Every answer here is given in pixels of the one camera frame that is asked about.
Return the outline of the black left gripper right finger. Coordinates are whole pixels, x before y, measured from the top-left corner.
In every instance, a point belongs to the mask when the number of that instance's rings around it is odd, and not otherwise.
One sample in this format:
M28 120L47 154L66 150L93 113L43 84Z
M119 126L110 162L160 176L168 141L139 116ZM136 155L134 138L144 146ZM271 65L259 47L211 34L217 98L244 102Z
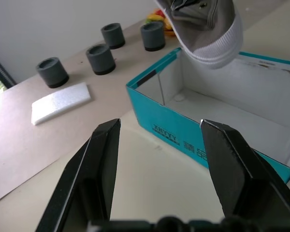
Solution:
M290 220L290 189L240 132L207 119L200 128L224 215L255 221Z

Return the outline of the dark grey cylindrical cup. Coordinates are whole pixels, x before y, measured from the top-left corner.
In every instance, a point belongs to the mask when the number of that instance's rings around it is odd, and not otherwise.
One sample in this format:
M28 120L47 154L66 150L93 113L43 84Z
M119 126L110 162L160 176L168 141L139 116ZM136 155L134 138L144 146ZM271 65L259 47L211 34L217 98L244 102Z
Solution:
M119 23L111 23L102 27L101 33L110 49L118 49L125 45L125 38Z
M36 66L36 71L49 88L57 88L69 80L69 75L57 57L47 58Z
M97 44L86 51L87 59L96 75L105 75L116 68L111 50L106 44Z
M164 24L161 21L142 25L140 32L146 51L158 51L165 46Z

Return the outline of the colourful plastic toy fruit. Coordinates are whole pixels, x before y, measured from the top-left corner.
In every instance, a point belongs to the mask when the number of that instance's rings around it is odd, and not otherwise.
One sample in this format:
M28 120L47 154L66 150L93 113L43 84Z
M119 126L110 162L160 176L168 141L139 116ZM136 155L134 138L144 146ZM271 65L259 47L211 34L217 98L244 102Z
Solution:
M161 9L155 9L153 12L151 12L145 19L145 24L154 22L154 21L159 21L164 24L164 34L168 37L175 37L175 32L171 26L171 23L169 20L166 18L164 13L162 12Z

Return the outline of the grey canvas shoe white sole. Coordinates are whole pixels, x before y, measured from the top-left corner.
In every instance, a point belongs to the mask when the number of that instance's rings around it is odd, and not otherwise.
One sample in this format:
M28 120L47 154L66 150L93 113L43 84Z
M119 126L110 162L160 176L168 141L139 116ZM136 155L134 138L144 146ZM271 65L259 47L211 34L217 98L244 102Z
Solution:
M243 25L233 0L154 0L185 52L209 69L232 62L243 44Z

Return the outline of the white foam sheet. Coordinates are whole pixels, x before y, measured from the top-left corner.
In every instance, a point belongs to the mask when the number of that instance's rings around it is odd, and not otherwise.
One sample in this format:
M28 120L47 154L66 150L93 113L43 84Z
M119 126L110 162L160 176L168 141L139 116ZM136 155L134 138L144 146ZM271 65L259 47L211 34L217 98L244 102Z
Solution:
M49 94L31 105L31 123L41 124L91 100L85 82Z

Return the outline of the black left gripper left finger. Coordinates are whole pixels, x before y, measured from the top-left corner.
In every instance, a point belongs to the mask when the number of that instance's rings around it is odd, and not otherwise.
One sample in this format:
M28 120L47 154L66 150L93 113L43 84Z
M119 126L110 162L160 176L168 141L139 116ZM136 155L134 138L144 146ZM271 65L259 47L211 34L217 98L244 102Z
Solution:
M86 232L109 221L121 121L100 124L66 164L35 232Z

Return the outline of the teal cardboard shoebox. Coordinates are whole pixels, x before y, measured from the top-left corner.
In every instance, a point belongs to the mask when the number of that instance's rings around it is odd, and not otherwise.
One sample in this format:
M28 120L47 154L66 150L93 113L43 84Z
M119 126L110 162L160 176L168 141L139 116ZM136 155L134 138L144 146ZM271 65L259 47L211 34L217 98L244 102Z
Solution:
M290 181L290 61L248 52L210 70L176 48L126 85L141 127L203 166L200 122L226 124Z

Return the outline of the black window frame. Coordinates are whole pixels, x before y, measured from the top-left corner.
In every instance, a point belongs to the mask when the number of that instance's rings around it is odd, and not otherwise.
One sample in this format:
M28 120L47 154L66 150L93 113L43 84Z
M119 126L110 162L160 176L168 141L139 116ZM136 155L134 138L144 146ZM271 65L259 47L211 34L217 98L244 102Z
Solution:
M0 63L0 81L6 88L12 88L17 84L16 81L9 75L9 73L1 65L1 63Z

